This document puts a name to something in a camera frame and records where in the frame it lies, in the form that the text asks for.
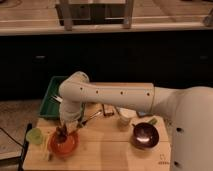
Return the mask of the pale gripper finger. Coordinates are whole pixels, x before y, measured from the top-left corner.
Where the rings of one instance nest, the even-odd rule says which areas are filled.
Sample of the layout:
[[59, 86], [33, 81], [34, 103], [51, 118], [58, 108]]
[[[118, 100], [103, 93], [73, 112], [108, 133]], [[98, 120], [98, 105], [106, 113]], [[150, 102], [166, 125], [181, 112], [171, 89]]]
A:
[[80, 130], [80, 127], [78, 127], [78, 128], [75, 128], [75, 129], [72, 129], [70, 132], [69, 132], [69, 136], [76, 136], [76, 135], [78, 135], [78, 131]]

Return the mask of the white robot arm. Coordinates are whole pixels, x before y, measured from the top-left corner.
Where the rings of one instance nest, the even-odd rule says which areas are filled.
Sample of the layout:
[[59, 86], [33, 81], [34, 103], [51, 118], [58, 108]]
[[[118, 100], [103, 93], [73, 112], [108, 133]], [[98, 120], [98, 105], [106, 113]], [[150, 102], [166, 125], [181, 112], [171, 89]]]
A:
[[151, 83], [94, 83], [78, 71], [59, 86], [60, 120], [73, 127], [82, 104], [102, 103], [172, 121], [170, 171], [213, 171], [213, 88], [156, 87]]

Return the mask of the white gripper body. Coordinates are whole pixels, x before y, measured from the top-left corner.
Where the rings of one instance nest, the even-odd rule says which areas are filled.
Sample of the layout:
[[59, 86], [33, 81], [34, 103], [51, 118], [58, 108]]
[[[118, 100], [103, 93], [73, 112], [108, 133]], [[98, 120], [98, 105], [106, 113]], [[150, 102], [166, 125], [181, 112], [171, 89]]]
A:
[[62, 102], [59, 106], [60, 122], [68, 131], [75, 131], [83, 117], [82, 103]]

